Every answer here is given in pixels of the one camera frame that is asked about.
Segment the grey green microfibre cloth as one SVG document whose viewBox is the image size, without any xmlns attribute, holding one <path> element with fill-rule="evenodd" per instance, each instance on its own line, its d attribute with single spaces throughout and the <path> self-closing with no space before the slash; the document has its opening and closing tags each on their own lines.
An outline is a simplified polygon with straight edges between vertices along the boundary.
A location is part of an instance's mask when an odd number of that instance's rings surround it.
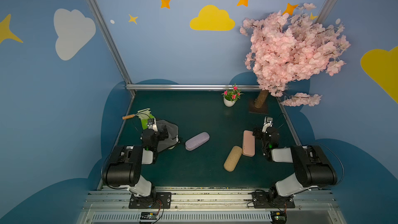
<svg viewBox="0 0 398 224">
<path fill-rule="evenodd" d="M 162 133 L 159 137 L 157 147 L 158 153 L 174 149 L 180 143 L 178 138 L 179 129 L 177 125 L 166 120 L 159 120 L 157 121 L 157 128 L 159 133 Z"/>
</svg>

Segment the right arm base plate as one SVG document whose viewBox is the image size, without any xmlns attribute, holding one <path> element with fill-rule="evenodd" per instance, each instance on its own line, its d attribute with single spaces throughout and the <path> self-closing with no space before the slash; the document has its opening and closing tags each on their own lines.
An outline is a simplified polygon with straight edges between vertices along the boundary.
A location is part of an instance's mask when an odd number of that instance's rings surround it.
<svg viewBox="0 0 398 224">
<path fill-rule="evenodd" d="M 254 208 L 295 208 L 295 203 L 291 197 L 274 196 L 264 190 L 256 190 L 251 193 Z"/>
</svg>

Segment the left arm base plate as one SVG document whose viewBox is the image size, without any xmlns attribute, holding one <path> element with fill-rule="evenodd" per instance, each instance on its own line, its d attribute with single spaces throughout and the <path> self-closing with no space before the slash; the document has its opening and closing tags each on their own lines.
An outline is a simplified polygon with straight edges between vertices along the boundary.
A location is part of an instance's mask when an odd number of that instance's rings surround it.
<svg viewBox="0 0 398 224">
<path fill-rule="evenodd" d="M 129 209 L 170 209 L 172 200 L 171 192 L 153 192 L 148 197 L 136 197 L 131 195 Z"/>
</svg>

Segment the beige cork eyeglass case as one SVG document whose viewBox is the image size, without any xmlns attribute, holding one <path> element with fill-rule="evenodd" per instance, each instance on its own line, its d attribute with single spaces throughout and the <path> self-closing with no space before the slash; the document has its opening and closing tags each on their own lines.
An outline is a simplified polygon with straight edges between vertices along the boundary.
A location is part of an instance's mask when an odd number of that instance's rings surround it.
<svg viewBox="0 0 398 224">
<path fill-rule="evenodd" d="M 234 171 L 239 160 L 240 160 L 242 153 L 243 153 L 243 149 L 241 147 L 234 146 L 231 149 L 231 151 L 223 165 L 224 169 L 228 172 Z"/>
</svg>

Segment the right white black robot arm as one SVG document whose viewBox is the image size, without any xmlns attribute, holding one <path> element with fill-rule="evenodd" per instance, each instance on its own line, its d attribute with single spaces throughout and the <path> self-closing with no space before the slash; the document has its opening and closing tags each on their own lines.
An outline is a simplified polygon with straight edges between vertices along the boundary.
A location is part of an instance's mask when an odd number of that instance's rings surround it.
<svg viewBox="0 0 398 224">
<path fill-rule="evenodd" d="M 318 145 L 279 147 L 278 129 L 254 128 L 253 136 L 262 141 L 265 158 L 275 163 L 293 164 L 294 173 L 274 183 L 268 190 L 268 200 L 288 200 L 313 188 L 333 187 L 340 183 L 336 170 Z"/>
</svg>

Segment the purple eyeglass case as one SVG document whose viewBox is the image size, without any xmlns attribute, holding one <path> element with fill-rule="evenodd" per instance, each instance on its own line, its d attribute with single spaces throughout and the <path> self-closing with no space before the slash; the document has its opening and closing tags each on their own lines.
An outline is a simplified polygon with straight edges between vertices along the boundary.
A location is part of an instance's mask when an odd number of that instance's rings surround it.
<svg viewBox="0 0 398 224">
<path fill-rule="evenodd" d="M 185 142 L 185 148 L 188 151 L 195 150 L 196 148 L 200 147 L 201 145 L 205 144 L 209 141 L 210 136 L 207 132 L 202 132 Z"/>
</svg>

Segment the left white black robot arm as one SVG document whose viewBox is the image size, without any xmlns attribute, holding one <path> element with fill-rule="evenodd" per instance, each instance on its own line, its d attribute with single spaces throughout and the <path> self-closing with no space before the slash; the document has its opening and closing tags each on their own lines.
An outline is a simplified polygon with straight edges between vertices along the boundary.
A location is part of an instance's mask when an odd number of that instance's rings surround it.
<svg viewBox="0 0 398 224">
<path fill-rule="evenodd" d="M 141 134 L 141 145 L 115 146 L 102 170 L 103 183 L 110 188 L 126 189 L 135 198 L 155 201 L 152 183 L 141 175 L 142 165 L 156 162 L 159 142 L 168 137 L 166 127 L 159 131 L 145 129 Z"/>
</svg>

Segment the pink eyeglass case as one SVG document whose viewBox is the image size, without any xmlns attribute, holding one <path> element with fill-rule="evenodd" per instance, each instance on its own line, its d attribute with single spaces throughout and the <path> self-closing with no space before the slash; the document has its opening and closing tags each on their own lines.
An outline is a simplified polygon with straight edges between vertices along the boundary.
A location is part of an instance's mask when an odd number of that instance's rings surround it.
<svg viewBox="0 0 398 224">
<path fill-rule="evenodd" d="M 252 131 L 245 130 L 243 132 L 243 155 L 253 157 L 255 155 L 255 136 Z"/>
</svg>

